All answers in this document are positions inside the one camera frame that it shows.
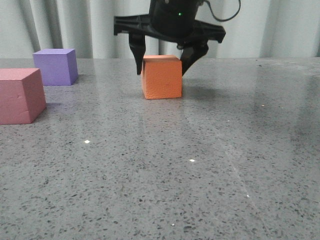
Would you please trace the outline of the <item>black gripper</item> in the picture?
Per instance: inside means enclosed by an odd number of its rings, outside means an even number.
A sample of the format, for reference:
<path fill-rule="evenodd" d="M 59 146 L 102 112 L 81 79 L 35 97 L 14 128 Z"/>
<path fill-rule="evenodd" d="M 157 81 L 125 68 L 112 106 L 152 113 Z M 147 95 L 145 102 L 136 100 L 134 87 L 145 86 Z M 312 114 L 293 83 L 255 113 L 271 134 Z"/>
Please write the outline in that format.
<path fill-rule="evenodd" d="M 129 34 L 137 75 L 142 72 L 145 36 L 177 43 L 182 50 L 182 76 L 209 50 L 207 42 L 198 41 L 223 41 L 226 31 L 222 26 L 196 20 L 202 4 L 202 0 L 152 0 L 148 14 L 114 17 L 113 34 Z"/>

